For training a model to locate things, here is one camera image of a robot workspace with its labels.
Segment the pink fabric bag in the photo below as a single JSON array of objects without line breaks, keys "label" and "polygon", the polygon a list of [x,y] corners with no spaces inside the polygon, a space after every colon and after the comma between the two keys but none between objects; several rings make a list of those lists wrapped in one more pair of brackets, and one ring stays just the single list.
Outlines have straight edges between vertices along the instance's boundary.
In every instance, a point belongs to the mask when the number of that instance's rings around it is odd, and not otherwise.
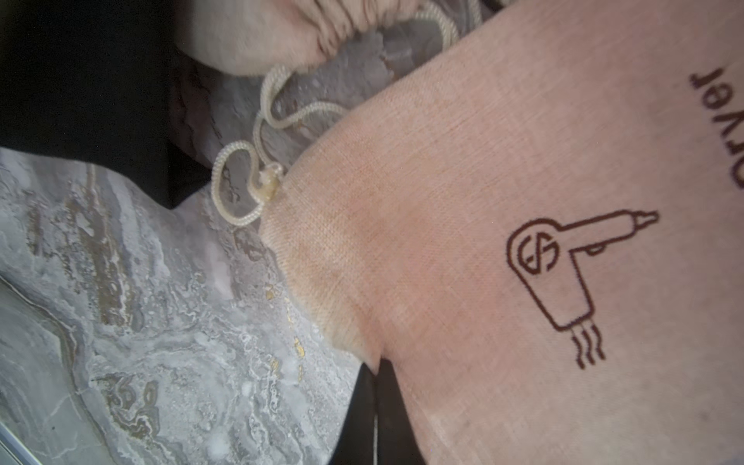
[{"label": "pink fabric bag", "polygon": [[394,363],[429,463],[744,452],[742,24],[737,0],[523,0],[267,199],[296,301]]}]

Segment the gray marble countertop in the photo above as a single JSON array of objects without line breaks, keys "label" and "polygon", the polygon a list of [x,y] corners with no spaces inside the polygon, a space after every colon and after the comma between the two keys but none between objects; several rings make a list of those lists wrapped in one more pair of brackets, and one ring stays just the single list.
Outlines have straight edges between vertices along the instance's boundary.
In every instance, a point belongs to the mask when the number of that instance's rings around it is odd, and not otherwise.
[{"label": "gray marble countertop", "polygon": [[[446,9],[467,29],[464,0]],[[278,114],[358,105],[439,50],[434,25],[350,41]],[[179,57],[172,138],[205,164],[251,138],[259,79]],[[264,129],[290,165],[330,124]],[[251,207],[247,162],[228,204]],[[0,420],[44,464],[323,464],[359,363],[299,312],[257,229],[202,189],[174,211],[101,167],[0,149]]]}]

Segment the black fabric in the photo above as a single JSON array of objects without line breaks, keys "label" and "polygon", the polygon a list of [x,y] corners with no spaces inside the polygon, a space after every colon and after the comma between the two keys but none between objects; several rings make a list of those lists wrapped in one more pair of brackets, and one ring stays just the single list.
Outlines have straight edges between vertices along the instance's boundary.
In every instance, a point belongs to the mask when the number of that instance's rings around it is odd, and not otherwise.
[{"label": "black fabric", "polygon": [[374,375],[362,365],[351,394],[346,420],[328,465],[372,465],[374,463]]},{"label": "black fabric", "polygon": [[0,31],[0,146],[103,165],[166,208],[200,189],[209,169],[167,138],[172,16],[168,1],[22,0]]},{"label": "black fabric", "polygon": [[374,376],[362,365],[351,394],[346,420],[328,465],[371,465],[377,418],[379,465],[426,465],[405,412],[395,370],[383,359]]}]

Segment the hair dryer logo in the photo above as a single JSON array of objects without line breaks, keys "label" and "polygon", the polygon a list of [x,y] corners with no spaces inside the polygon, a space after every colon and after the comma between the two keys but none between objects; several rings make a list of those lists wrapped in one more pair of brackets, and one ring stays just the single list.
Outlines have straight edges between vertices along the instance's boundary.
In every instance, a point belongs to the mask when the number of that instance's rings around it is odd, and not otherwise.
[{"label": "hair dryer logo", "polygon": [[[658,220],[656,211],[630,210],[615,211],[566,226],[543,218],[530,221],[509,237],[509,266],[553,328],[571,331],[571,340],[578,350],[576,363],[582,370],[586,367],[584,359],[593,365],[595,354],[601,360],[605,359],[605,354],[602,351],[602,333],[592,321],[594,303],[581,275],[577,255],[598,255],[607,245],[628,240]],[[577,334],[583,339],[586,349]]]}]

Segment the white rope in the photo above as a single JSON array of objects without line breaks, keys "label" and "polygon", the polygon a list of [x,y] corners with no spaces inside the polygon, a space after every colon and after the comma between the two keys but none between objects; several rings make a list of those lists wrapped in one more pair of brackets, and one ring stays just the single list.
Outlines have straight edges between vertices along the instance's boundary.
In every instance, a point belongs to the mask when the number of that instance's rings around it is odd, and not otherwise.
[{"label": "white rope", "polygon": [[[238,150],[245,150],[251,157],[251,169],[248,175],[248,193],[256,202],[256,208],[244,217],[235,217],[222,203],[219,196],[219,186],[222,183],[222,170],[225,169],[230,156]],[[248,141],[235,141],[222,148],[217,154],[217,159],[212,167],[212,201],[217,211],[225,221],[236,225],[245,226],[257,220],[263,213],[263,206],[274,197],[284,168],[275,161],[269,161],[263,170],[259,170],[258,151]]]},{"label": "white rope", "polygon": [[[481,7],[478,0],[467,0],[468,13],[475,27],[483,22]],[[432,21],[439,26],[442,35],[442,51],[451,47],[460,39],[457,25],[444,13],[444,11],[433,1],[427,0],[420,10],[418,10],[413,19]],[[256,114],[253,124],[253,142],[254,147],[247,141],[236,141],[222,148],[217,154],[217,159],[212,167],[212,201],[217,211],[225,221],[236,225],[249,225],[258,219],[263,213],[263,207],[271,200],[279,187],[284,172],[283,166],[272,160],[263,148],[263,138],[261,137],[261,126],[266,121],[275,129],[286,129],[296,124],[303,118],[313,113],[329,112],[337,115],[346,115],[347,111],[343,106],[331,102],[313,102],[299,109],[297,112],[278,120],[272,113],[274,100],[286,85],[286,82],[292,76],[292,70],[284,65],[277,65],[263,78],[261,84],[260,110]],[[227,211],[219,196],[219,186],[222,182],[222,170],[225,169],[225,163],[230,156],[238,150],[245,150],[251,157],[251,169],[248,174],[248,193],[256,202],[256,208],[244,217],[235,217]],[[260,164],[263,162],[264,168],[260,170]]]}]

